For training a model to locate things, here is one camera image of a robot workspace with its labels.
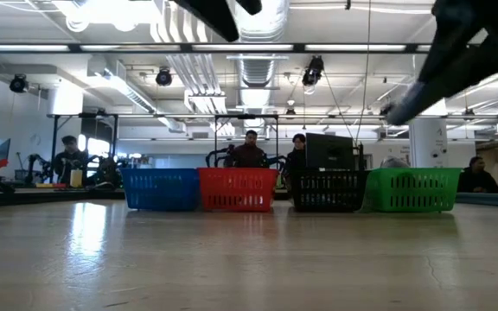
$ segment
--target camera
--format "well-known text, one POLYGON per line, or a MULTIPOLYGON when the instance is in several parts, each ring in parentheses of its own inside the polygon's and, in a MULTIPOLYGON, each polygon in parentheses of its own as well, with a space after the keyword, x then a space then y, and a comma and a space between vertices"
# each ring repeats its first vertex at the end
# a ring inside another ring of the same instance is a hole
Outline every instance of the camera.
POLYGON ((169 86, 172 84, 172 75, 170 74, 170 68, 160 67, 159 73, 156 75, 155 82, 160 86, 169 86))
POLYGON ((9 89, 15 93, 25 93, 30 88, 28 81, 26 80, 26 74, 18 73, 15 74, 15 78, 11 80, 9 84, 9 89))
POLYGON ((322 56, 320 55, 312 56, 312 60, 310 60, 309 66, 304 71, 303 85, 313 86, 316 83, 318 83, 318 80, 320 80, 320 78, 322 77, 323 70, 324 70, 324 61, 322 60, 322 56))

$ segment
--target pillar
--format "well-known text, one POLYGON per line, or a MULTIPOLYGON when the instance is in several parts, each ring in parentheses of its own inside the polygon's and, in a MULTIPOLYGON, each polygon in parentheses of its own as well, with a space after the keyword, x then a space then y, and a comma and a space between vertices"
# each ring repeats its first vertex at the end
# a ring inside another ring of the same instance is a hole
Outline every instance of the pillar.
MULTIPOLYGON (((445 100, 434 104, 422 113, 425 116, 447 114, 445 100)), ((442 118, 417 118, 410 124, 411 163, 414 168, 446 168, 447 121, 442 118)))

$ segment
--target basket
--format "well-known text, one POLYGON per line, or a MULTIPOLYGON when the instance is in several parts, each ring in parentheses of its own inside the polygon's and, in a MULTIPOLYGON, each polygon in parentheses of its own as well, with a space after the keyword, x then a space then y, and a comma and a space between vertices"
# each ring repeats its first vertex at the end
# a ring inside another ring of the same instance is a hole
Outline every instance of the basket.
POLYGON ((351 213, 362 206, 368 171, 300 171, 291 175, 297 212, 351 213))
POLYGON ((446 212, 453 209, 460 168, 378 168, 370 173, 363 212, 446 212))
POLYGON ((269 212, 278 171, 269 168, 198 168, 205 211, 269 212))
POLYGON ((193 211, 199 206, 199 175, 193 168, 123 168, 128 207, 193 211))

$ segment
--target person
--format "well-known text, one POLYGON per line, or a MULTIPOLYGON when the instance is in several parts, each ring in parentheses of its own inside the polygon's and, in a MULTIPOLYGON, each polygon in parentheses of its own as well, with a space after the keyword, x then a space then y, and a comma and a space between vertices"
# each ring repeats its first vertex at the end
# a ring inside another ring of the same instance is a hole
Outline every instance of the person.
POLYGON ((285 171, 288 174, 307 167, 307 151, 305 148, 307 138, 304 134, 296 134, 291 141, 293 142, 293 151, 287 154, 285 164, 285 171))
POLYGON ((68 184, 70 182, 70 171, 74 168, 84 169, 84 179, 86 178, 86 165, 88 155, 78 149, 78 141, 74 136, 64 136, 61 139, 65 150, 58 154, 54 161, 53 167, 55 173, 59 176, 58 182, 68 184))
POLYGON ((485 161, 480 156, 470 159, 469 166, 460 174, 458 192, 498 193, 498 186, 490 173, 485 171, 485 161))
POLYGON ((248 130, 246 142, 232 151, 232 158, 236 168, 262 168, 266 158, 265 152, 257 147, 257 132, 248 130))

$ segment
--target dark jacket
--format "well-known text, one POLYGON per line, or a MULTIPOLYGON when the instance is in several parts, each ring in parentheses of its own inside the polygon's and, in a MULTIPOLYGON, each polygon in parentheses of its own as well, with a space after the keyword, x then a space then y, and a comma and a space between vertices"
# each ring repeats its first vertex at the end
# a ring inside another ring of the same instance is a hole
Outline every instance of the dark jacket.
POLYGON ((265 152, 257 146, 245 143, 232 151, 232 158, 236 168, 262 168, 265 152))
POLYGON ((498 193, 497 182, 490 173, 486 171, 473 173, 471 168, 465 168, 458 180, 458 192, 473 193, 477 187, 483 188, 485 192, 490 194, 498 193))
POLYGON ((66 164, 63 163, 62 159, 67 159, 70 162, 76 161, 76 165, 82 167, 84 169, 84 175, 86 174, 86 162, 88 159, 88 155, 86 152, 82 151, 76 151, 74 153, 68 153, 66 151, 61 152, 58 154, 55 159, 53 160, 53 167, 55 170, 55 173, 59 176, 58 181, 60 183, 69 183, 70 182, 70 171, 72 169, 72 166, 69 162, 66 164))
POLYGON ((304 170, 307 168, 307 151, 306 149, 297 150, 293 149, 289 154, 287 154, 287 162, 285 163, 285 171, 288 174, 298 170, 304 170))

